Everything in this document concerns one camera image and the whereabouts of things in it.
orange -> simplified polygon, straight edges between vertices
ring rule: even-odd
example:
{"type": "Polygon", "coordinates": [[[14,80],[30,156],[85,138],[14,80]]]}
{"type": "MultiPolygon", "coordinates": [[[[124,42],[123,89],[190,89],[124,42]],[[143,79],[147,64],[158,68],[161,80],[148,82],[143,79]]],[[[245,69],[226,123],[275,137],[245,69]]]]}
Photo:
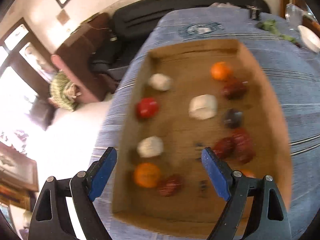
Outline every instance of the orange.
{"type": "Polygon", "coordinates": [[[212,65],[211,76],[219,81],[226,81],[232,76],[232,70],[228,67],[227,63],[221,61],[212,65]]]}
{"type": "Polygon", "coordinates": [[[156,187],[161,177],[160,169],[152,163],[141,163],[134,171],[134,182],[140,187],[156,187]]]}
{"type": "Polygon", "coordinates": [[[249,177],[249,178],[255,178],[256,175],[250,171],[250,170],[247,170],[247,169],[243,169],[243,170],[240,170],[245,176],[249,177]]]}

garlic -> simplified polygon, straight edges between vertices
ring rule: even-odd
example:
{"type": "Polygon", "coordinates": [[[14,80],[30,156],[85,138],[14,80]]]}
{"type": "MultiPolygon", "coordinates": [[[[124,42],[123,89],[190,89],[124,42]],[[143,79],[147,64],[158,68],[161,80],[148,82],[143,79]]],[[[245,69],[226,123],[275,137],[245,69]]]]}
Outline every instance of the garlic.
{"type": "Polygon", "coordinates": [[[141,158],[158,156],[163,152],[163,142],[157,136],[151,136],[139,142],[137,152],[141,158]]]}
{"type": "Polygon", "coordinates": [[[198,120],[212,118],[217,114],[217,100],[213,95],[201,95],[192,98],[189,116],[198,120]]]}
{"type": "Polygon", "coordinates": [[[152,75],[148,80],[148,84],[159,91],[169,90],[171,87],[171,83],[172,79],[170,77],[160,73],[152,75]]]}

cardboard box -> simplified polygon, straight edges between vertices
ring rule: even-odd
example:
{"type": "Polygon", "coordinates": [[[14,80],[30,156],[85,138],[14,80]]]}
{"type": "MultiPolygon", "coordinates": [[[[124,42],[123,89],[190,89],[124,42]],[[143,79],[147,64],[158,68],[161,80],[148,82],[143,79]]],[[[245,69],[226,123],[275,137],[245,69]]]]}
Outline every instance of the cardboard box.
{"type": "MultiPolygon", "coordinates": [[[[153,49],[146,57],[132,92],[124,130],[119,145],[113,192],[112,212],[116,218],[151,231],[195,238],[207,238],[219,219],[225,202],[219,198],[204,170],[201,149],[197,143],[213,147],[231,130],[224,127],[222,117],[229,108],[243,111],[243,127],[254,142],[257,156],[245,165],[227,160],[232,169],[250,169],[257,178],[272,175],[287,209],[291,200],[292,165],[286,122],[268,78],[251,52],[237,40],[203,40],[153,49]],[[220,91],[223,82],[213,80],[212,64],[226,61],[249,90],[243,99],[226,100],[220,91]],[[147,85],[153,73],[163,73],[173,79],[167,92],[147,85]],[[218,114],[198,121],[188,115],[190,100],[211,94],[217,98],[218,114]],[[159,113],[148,120],[138,120],[136,104],[143,97],[153,96],[160,105],[159,113]],[[164,142],[161,156],[141,159],[136,147],[140,140],[158,136],[164,142]],[[161,197],[156,189],[134,184],[132,173],[137,164],[152,162],[164,177],[180,174],[183,189],[174,196],[161,197]],[[207,180],[205,195],[200,181],[207,180]]],[[[242,234],[250,214],[252,200],[248,198],[237,234],[242,234]]]]}

blue tablecloth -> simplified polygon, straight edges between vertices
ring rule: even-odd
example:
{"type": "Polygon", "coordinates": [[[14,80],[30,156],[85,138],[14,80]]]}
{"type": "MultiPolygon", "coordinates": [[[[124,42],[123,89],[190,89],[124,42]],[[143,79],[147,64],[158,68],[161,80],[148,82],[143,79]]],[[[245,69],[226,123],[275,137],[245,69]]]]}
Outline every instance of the blue tablecloth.
{"type": "MultiPolygon", "coordinates": [[[[262,13],[261,19],[275,19],[283,34],[298,37],[280,17],[262,13]]],[[[104,149],[117,147],[132,88],[148,50],[199,39],[239,39],[259,61],[280,101],[286,118],[293,163],[292,204],[289,219],[293,239],[298,239],[320,208],[320,60],[310,50],[255,27],[246,9],[192,8],[164,16],[131,62],[101,127],[91,162],[104,149]]],[[[124,224],[111,215],[111,176],[94,206],[114,240],[183,239],[149,232],[124,224]]]]}

white floor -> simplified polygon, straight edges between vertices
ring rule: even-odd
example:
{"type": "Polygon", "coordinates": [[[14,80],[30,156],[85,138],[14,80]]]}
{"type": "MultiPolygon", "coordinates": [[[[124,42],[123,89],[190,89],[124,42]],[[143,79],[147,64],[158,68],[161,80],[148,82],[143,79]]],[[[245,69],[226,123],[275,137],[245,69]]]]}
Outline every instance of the white floor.
{"type": "MultiPolygon", "coordinates": [[[[110,97],[107,97],[104,102],[82,105],[72,113],[58,109],[52,125],[39,138],[28,141],[28,157],[37,161],[40,189],[49,176],[67,179],[88,169],[98,132],[110,104],[110,97]]],[[[84,240],[70,200],[67,198],[76,235],[84,240]]]]}

